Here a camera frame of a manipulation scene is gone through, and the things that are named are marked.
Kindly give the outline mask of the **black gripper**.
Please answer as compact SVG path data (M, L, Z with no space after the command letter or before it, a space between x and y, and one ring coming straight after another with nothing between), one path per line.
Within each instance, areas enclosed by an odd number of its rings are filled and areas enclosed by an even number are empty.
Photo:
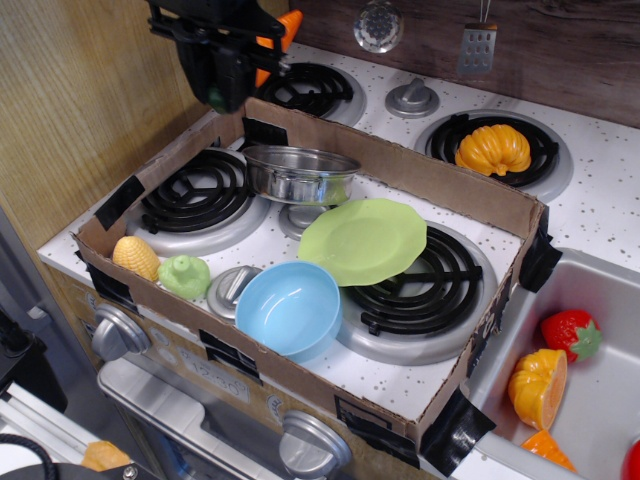
M151 32L176 42L178 59L196 99L218 113L234 113L253 91L253 68L223 47L228 29L261 28L273 17L256 1L150 1Z

